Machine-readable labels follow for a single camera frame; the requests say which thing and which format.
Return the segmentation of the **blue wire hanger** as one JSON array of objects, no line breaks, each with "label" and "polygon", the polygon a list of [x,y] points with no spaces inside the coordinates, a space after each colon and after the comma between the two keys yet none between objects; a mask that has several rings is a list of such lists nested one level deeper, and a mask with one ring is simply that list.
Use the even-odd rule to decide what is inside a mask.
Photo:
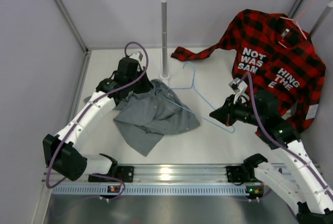
[{"label": "blue wire hanger", "polygon": [[190,66],[191,69],[193,70],[193,74],[192,74],[192,78],[191,78],[191,84],[188,87],[178,87],[178,88],[168,88],[168,89],[163,89],[163,88],[159,88],[156,89],[155,94],[161,98],[163,98],[164,100],[172,103],[173,105],[184,109],[185,111],[187,111],[188,113],[190,113],[193,116],[199,117],[200,119],[218,127],[219,129],[222,129],[223,131],[226,131],[230,134],[233,134],[235,132],[235,127],[223,127],[215,122],[213,122],[212,120],[208,119],[207,117],[196,113],[195,111],[192,111],[191,109],[186,108],[185,106],[181,106],[180,103],[176,103],[174,101],[172,101],[172,96],[171,96],[171,92],[177,92],[177,91],[191,91],[193,93],[194,99],[201,99],[203,102],[205,102],[211,109],[215,110],[215,107],[197,90],[196,88],[196,84],[195,84],[195,79],[196,79],[196,67],[195,65],[190,62],[190,61],[186,61],[183,66],[182,69],[184,70],[187,66]]}]

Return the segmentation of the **grey button shirt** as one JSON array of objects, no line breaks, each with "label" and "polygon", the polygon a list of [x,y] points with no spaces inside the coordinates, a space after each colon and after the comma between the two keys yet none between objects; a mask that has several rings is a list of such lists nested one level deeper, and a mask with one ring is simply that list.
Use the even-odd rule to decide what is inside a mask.
[{"label": "grey button shirt", "polygon": [[200,122],[165,83],[150,81],[146,93],[131,92],[113,110],[119,113],[113,121],[125,142],[147,156],[165,135],[195,130]]}]

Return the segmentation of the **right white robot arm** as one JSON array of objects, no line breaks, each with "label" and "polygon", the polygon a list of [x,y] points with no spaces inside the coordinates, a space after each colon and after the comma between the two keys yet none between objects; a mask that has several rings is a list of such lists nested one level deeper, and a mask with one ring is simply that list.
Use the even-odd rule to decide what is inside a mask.
[{"label": "right white robot arm", "polygon": [[298,223],[332,223],[332,188],[325,182],[305,151],[299,133],[278,112],[278,99],[268,91],[257,91],[254,102],[230,95],[210,117],[226,126],[241,121],[257,127],[259,138],[280,158],[294,182],[279,172],[261,154],[239,165],[243,182],[260,181],[291,209]]}]

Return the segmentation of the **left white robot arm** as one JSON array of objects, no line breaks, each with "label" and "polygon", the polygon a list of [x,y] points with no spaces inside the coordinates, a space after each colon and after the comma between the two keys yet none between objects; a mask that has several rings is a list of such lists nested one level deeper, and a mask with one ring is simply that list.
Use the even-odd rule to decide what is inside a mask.
[{"label": "left white robot arm", "polygon": [[141,62],[139,52],[121,58],[117,70],[98,84],[83,109],[62,130],[44,138],[43,151],[49,168],[71,181],[92,174],[100,174],[107,182],[116,179],[118,162],[114,158],[105,154],[83,155],[80,150],[103,117],[129,93],[152,89]]}]

